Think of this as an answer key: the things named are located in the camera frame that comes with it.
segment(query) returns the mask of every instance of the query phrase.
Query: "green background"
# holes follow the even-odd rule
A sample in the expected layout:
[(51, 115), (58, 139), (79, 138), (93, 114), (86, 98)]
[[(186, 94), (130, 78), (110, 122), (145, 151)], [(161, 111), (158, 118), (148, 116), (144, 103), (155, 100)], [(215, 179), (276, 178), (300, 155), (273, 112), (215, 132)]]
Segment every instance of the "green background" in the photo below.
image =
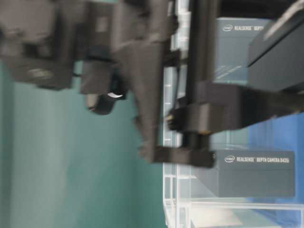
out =
[(1, 72), (1, 227), (165, 227), (162, 167), (136, 155), (132, 96), (98, 116), (79, 79), (53, 92)]

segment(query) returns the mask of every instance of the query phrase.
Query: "blue panel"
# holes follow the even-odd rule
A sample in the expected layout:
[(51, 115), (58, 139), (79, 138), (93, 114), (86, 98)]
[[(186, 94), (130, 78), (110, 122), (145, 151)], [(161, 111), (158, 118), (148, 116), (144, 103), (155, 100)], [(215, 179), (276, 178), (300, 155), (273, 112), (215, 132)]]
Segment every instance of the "blue panel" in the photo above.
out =
[[(249, 143), (294, 151), (295, 155), (295, 196), (292, 198), (251, 199), (265, 203), (304, 203), (304, 114), (291, 115), (284, 118), (269, 120), (249, 127)], [(298, 227), (301, 215), (298, 211), (277, 211), (276, 220), (282, 227)]]

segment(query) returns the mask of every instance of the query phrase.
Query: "intel logo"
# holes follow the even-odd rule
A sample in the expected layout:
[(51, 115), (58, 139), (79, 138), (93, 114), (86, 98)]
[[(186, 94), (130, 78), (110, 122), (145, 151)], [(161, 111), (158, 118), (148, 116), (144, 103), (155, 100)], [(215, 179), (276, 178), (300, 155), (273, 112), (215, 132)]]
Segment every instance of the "intel logo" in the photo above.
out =
[(224, 27), (223, 27), (223, 30), (225, 31), (225, 32), (229, 32), (229, 31), (231, 31), (233, 29), (233, 26), (232, 25), (225, 25)]
[(235, 159), (236, 159), (235, 156), (230, 155), (225, 158), (225, 162), (232, 163), (234, 162)]

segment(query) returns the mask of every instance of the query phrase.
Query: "transparent plastic shelf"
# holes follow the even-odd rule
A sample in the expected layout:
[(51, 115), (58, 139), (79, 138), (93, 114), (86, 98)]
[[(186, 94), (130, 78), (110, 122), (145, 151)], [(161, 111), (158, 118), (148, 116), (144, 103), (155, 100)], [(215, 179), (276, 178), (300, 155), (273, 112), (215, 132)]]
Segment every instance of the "transparent plastic shelf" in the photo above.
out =
[[(181, 27), (174, 38), (175, 48), (183, 51), (187, 51), (189, 45), (188, 3), (188, 0), (178, 2)], [(225, 32), (223, 27), (244, 25), (262, 28), (266, 23), (265, 20), (255, 19), (219, 19), (215, 82), (241, 85), (247, 83), (248, 44), (257, 34), (254, 29), (252, 33)], [(178, 89), (179, 97), (185, 95), (186, 72), (187, 66), (183, 66), (180, 85), (176, 88), (174, 69), (165, 70), (164, 116), (172, 108), (175, 89)], [(297, 137), (297, 132), (292, 132), (291, 128), (288, 130)], [(275, 143), (278, 145), (279, 139), (276, 139), (276, 135), (279, 131), (273, 121), (270, 121), (251, 128), (213, 135), (213, 145), (226, 146), (217, 149), (217, 164), (212, 169), (164, 164), (163, 207), (167, 226), (304, 227), (304, 191), (300, 187), (302, 184), (304, 186), (304, 179), (301, 178), (302, 170), (299, 165), (304, 158), (299, 158), (296, 151), (285, 146), (284, 142), (280, 147), (275, 147)], [(164, 123), (163, 145), (178, 147), (181, 140), (181, 135), (169, 131)]]

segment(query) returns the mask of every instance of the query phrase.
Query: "teal wall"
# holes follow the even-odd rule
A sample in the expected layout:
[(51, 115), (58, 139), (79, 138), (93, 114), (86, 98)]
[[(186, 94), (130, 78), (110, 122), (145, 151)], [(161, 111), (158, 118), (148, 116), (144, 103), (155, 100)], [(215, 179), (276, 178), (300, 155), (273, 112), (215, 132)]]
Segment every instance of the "teal wall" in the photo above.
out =
[(78, 84), (14, 84), (12, 228), (135, 227), (134, 110), (94, 115)]
[(10, 227), (13, 95), (13, 83), (0, 62), (0, 227)]

